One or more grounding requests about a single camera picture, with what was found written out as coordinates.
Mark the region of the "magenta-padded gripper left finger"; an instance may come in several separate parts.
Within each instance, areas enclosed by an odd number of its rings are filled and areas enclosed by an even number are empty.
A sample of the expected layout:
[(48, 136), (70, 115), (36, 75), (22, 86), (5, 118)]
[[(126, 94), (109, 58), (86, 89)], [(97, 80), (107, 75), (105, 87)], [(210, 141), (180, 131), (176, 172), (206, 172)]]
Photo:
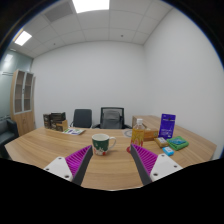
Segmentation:
[(92, 146), (89, 145), (67, 157), (57, 157), (44, 170), (76, 185), (81, 185), (92, 155)]

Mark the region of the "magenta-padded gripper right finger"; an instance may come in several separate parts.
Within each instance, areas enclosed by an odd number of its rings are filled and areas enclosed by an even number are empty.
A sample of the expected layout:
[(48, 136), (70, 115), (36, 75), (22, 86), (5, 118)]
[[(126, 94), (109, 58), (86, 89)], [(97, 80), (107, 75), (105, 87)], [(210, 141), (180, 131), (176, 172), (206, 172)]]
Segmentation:
[(182, 167), (165, 153), (155, 154), (138, 145), (131, 145), (130, 153), (135, 161), (143, 185), (159, 180)]

